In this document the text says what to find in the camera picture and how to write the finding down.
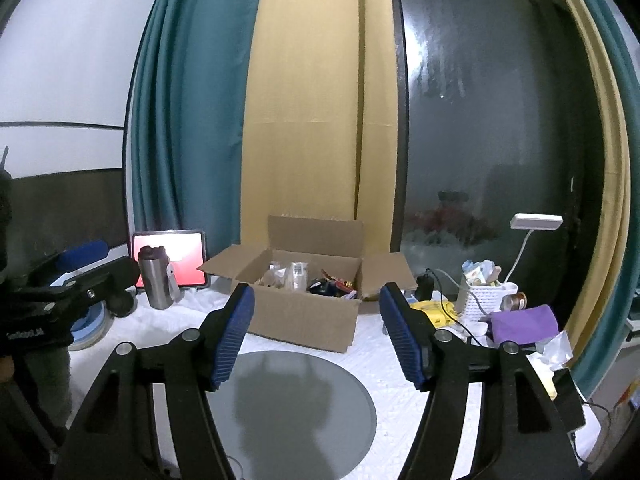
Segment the purple cloth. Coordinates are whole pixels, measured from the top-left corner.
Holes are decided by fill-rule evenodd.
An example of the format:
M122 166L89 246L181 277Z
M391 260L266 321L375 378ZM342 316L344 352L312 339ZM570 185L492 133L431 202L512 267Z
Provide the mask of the purple cloth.
M548 305L525 310L494 312L491 314L494 342L513 341L519 345L535 343L541 339L555 337L560 332L556 316Z

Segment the yellow curtain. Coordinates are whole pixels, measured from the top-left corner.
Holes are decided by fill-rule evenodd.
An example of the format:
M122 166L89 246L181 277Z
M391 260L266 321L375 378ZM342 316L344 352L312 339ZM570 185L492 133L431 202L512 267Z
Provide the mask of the yellow curtain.
M574 359L587 345L612 295L625 251L630 206L630 165L620 92L596 23L584 0L565 0L584 41L604 136L600 227L591 265L566 330Z
M362 219L388 250L396 182L391 0L260 0L242 136L241 240L270 214Z

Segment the green curtain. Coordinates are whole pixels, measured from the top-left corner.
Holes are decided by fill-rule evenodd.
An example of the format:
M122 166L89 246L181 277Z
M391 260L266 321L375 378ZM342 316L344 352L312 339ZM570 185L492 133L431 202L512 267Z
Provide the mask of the green curtain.
M584 0L606 46L620 88L631 165L631 210L622 268L615 290L580 358L572 367L585 396L596 389L625 338L625 321L640 276L640 88L624 37L606 0Z
M136 230L240 237L244 94L259 0L156 0L132 101Z

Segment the tablet screen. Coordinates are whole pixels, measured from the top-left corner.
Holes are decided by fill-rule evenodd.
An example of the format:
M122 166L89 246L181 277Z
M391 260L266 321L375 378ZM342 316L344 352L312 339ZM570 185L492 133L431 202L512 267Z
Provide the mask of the tablet screen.
M197 267L204 263L204 236L198 231L168 231L135 233L133 235L133 259L144 246L163 246L174 266L175 279L179 286L203 286L207 277ZM144 287L140 276L136 287Z

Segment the basket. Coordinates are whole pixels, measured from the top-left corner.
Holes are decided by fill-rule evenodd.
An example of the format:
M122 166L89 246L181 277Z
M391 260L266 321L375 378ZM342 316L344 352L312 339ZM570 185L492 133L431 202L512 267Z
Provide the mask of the basket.
M462 316L469 321L480 321L486 316L478 307L478 302L471 294L468 293L469 290L476 295L482 309L487 314L491 314L492 312L500 310L502 298L510 294L516 294L518 291L518 285L507 282L499 286L469 286L467 285L466 280L462 278L460 283L460 293L456 300L456 311L457 313L462 314Z

